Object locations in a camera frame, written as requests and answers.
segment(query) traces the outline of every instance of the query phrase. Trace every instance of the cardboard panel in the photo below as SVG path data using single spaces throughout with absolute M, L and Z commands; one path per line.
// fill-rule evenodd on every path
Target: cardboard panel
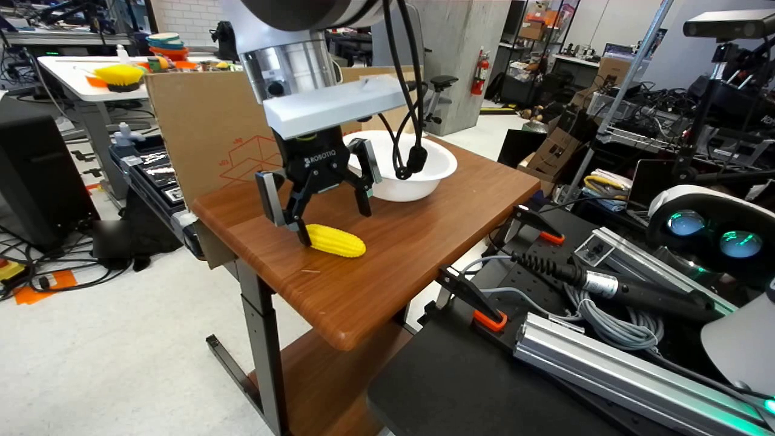
M 574 136 L 562 128 L 551 128 L 527 162 L 527 172 L 544 182 L 556 182 L 560 172 L 574 158 L 575 149 L 578 141 Z
M 146 80 L 173 176 L 190 204 L 201 195 L 281 168 L 263 112 L 242 73 L 161 73 Z M 233 260 L 209 229 L 195 237 L 211 267 Z

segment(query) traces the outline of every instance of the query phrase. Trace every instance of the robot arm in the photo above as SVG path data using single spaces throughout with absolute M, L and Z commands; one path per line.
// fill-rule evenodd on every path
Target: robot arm
M 394 78 L 339 82 L 327 53 L 325 29 L 368 26 L 383 18 L 389 0 L 221 0 L 234 29 L 238 53 L 253 98 L 263 105 L 282 158 L 282 172 L 258 172 L 256 185 L 267 215 L 276 226 L 293 229 L 304 245 L 303 212 L 319 192 L 339 185 L 356 190 L 356 204 L 370 215 L 368 192 L 379 179 L 370 144 L 341 144 L 341 124 L 406 105 L 408 89 Z M 416 144 L 402 174 L 418 172 L 423 149 L 420 126 L 413 124 Z M 348 169 L 348 158 L 370 162 L 360 174 Z M 279 207 L 279 182 L 293 185 L 286 208 Z

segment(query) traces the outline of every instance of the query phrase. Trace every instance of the wall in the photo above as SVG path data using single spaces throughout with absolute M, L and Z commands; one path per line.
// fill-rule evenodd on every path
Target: wall
M 221 21 L 218 0 L 153 0 L 159 32 L 178 34 L 188 47 L 212 47 L 211 29 Z
M 567 43 L 590 47 L 636 43 L 660 0 L 581 0 Z
M 643 80 L 657 88 L 688 88 L 697 75 L 711 70 L 711 38 L 683 36 L 683 21 L 706 11 L 772 11 L 772 0 L 675 0 L 665 18 L 665 42 L 654 53 Z

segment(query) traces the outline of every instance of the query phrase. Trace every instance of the box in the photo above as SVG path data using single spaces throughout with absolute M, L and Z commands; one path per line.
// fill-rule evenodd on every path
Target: box
M 525 19 L 517 36 L 539 42 L 544 36 L 544 32 L 546 32 L 546 24 L 542 19 Z
M 581 141 L 569 136 L 563 128 L 551 128 L 525 169 L 537 179 L 556 182 L 567 162 L 575 156 L 578 146 Z
M 596 75 L 590 89 L 604 88 L 608 80 L 611 80 L 611 88 L 623 84 L 625 78 L 628 78 L 630 65 L 631 65 L 630 55 L 604 55 L 601 60 L 601 67 L 598 67 L 598 75 Z
M 348 67 L 341 70 L 341 78 L 357 80 L 385 73 L 391 70 Z M 147 75 L 146 84 L 187 204 L 230 185 L 252 185 L 256 169 L 279 169 L 282 164 L 263 109 L 245 73 L 159 73 Z M 402 107 L 385 116 L 397 126 L 403 115 L 406 109 Z M 383 130 L 385 126 L 370 118 L 368 124 L 348 124 L 341 128 Z M 195 237 L 211 267 L 233 260 L 233 252 L 223 248 L 205 226 L 195 229 Z

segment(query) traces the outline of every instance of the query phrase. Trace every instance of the gray floor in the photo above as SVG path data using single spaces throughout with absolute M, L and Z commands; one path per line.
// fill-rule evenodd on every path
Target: gray floor
M 516 116 L 482 116 L 448 141 L 497 158 L 516 126 Z M 104 195 L 93 204 L 104 220 L 115 220 Z M 412 302 L 408 321 L 433 293 L 428 285 Z M 308 325 L 282 301 L 276 305 L 288 344 Z M 0 434 L 269 434 L 204 342 L 218 334 L 248 369 L 238 283 L 183 249 L 38 305 L 4 301 L 0 331 Z

